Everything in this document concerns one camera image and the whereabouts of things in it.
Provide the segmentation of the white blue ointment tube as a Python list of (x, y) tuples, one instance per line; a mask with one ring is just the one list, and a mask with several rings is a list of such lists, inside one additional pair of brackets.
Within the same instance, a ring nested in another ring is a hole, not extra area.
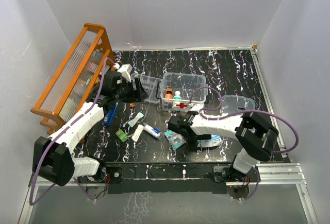
[(152, 137), (159, 139), (161, 136), (161, 132), (158, 129), (153, 128), (148, 124), (144, 124), (144, 131), (150, 134)]

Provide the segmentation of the orange wooden rack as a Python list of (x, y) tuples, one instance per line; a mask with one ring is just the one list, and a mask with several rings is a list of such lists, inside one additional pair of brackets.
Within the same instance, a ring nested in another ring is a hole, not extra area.
[(106, 28), (85, 23), (31, 112), (53, 134), (82, 107), (96, 85), (104, 60), (114, 59)]

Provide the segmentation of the clear plastic box lid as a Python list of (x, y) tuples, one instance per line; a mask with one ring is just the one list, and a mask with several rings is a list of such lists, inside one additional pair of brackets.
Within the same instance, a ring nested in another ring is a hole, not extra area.
[(255, 101), (248, 97), (238, 95), (224, 95), (222, 100), (222, 111), (227, 114), (255, 109)]

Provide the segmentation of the aluminium frame rail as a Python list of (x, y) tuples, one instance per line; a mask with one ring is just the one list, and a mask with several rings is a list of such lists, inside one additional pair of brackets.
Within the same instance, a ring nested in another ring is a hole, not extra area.
[[(269, 111), (270, 103), (261, 78), (255, 52), (251, 48), (220, 50), (139, 50), (118, 51), (115, 59), (130, 63), (135, 73), (161, 78), (164, 73), (178, 72), (204, 75), (207, 84), (222, 94), (241, 95), (255, 102), (257, 109)], [(153, 142), (142, 135), (138, 142), (120, 142), (114, 136), (118, 128), (132, 134), (128, 121), (133, 111), (120, 107), (111, 128), (96, 125), (84, 144), (75, 149), (78, 156), (95, 155), (106, 162), (124, 166), (128, 175), (151, 175), (147, 166), (155, 163), (177, 166), (181, 182), (192, 185), (189, 175), (198, 170), (208, 172), (216, 165), (229, 162), (241, 149), (225, 138), (219, 148), (193, 153), (181, 148), (172, 150), (167, 140)], [(160, 180), (168, 186), (164, 193), (139, 192), (106, 194), (103, 184), (82, 182), (93, 202), (82, 189), (70, 182), (64, 187), (48, 189), (40, 179), (35, 196), (39, 203), (23, 206), (20, 223), (316, 223), (306, 181), (299, 164), (287, 156), (275, 155), (269, 163), (259, 166), (261, 181), (251, 181), (252, 197), (244, 202), (231, 199), (230, 186), (202, 181), (202, 189), (174, 191), (177, 180)]]

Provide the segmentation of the clear plastic divider tray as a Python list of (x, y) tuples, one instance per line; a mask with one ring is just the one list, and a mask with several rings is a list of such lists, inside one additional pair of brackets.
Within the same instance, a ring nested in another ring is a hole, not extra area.
[(145, 102), (149, 102), (152, 104), (159, 104), (160, 103), (159, 87), (162, 80), (160, 78), (156, 78), (148, 75), (141, 75), (137, 73), (131, 74), (131, 79), (134, 80), (135, 78), (140, 79), (145, 92), (148, 94), (148, 98), (145, 100)]

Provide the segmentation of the white bottle green label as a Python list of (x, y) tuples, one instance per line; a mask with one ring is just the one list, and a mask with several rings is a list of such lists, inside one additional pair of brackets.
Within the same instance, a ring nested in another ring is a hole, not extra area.
[(174, 94), (174, 97), (173, 97), (173, 104), (174, 105), (180, 104), (181, 99), (182, 99), (181, 92), (180, 91), (176, 91), (175, 94)]

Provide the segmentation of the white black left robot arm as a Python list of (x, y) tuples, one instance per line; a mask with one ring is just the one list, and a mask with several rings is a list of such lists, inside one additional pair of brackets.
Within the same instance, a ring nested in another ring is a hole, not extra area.
[(35, 141), (32, 172), (58, 186), (72, 178), (89, 176), (95, 182), (106, 178), (106, 169), (97, 159), (76, 158), (77, 144), (102, 121), (117, 102), (142, 102), (148, 98), (138, 77), (128, 80), (122, 72), (107, 71), (87, 97), (81, 109), (58, 131)]

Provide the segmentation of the long white teal sachet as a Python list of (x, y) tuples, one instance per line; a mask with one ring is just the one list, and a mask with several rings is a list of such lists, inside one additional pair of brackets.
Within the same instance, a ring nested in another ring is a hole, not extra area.
[(144, 126), (139, 124), (138, 127), (136, 128), (134, 134), (132, 135), (131, 139), (134, 142), (137, 142), (143, 130), (144, 130)]

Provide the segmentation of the brown bottle orange cap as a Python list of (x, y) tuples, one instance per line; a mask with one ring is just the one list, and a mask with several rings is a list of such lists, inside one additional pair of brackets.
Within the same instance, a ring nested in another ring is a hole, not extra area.
[(171, 88), (167, 88), (167, 91), (164, 95), (165, 103), (171, 103), (171, 99), (173, 98), (173, 90)]

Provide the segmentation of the small green packet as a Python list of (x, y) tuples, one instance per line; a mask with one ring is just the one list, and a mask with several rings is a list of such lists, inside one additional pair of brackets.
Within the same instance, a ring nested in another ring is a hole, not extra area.
[(115, 134), (120, 139), (121, 142), (126, 142), (129, 139), (126, 133), (121, 129), (119, 129)]

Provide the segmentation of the white blue packet bag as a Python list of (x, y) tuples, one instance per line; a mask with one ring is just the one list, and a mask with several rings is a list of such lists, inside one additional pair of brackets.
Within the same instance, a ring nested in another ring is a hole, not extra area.
[(222, 143), (222, 139), (219, 135), (212, 135), (211, 139), (198, 140), (198, 146), (202, 148), (213, 148), (217, 147)]

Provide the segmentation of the clear first aid box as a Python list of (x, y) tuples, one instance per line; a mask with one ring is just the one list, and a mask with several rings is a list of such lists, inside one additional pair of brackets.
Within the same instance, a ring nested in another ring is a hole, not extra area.
[[(173, 90), (173, 96), (176, 91), (181, 92), (180, 104), (174, 105), (173, 98), (171, 99), (171, 103), (165, 103), (164, 95), (167, 88)], [(162, 109), (164, 111), (188, 112), (195, 105), (204, 104), (208, 96), (206, 77), (195, 74), (165, 73), (159, 90)]]

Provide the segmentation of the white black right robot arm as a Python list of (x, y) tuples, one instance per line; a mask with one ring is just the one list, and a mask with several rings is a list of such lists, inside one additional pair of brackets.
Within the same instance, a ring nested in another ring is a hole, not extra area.
[(257, 110), (242, 111), (237, 115), (207, 116), (189, 111), (185, 116), (172, 116), (168, 129), (182, 135), (188, 142), (210, 139), (212, 135), (237, 140), (241, 151), (220, 177), (243, 181), (259, 162), (270, 160), (279, 131), (265, 120)]

